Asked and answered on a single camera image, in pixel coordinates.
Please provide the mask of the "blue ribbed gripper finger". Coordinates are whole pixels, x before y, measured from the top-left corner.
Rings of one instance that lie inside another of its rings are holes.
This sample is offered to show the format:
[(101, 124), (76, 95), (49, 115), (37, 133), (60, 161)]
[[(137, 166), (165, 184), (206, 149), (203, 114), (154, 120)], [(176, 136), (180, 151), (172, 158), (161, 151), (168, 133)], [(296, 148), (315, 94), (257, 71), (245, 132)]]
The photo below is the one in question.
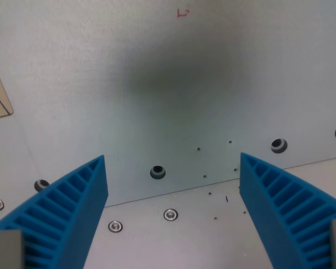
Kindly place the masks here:
[(16, 207), (0, 230), (23, 233), (25, 268), (83, 268), (108, 195), (101, 155)]
[(274, 268), (332, 267), (333, 196), (246, 153), (240, 195)]

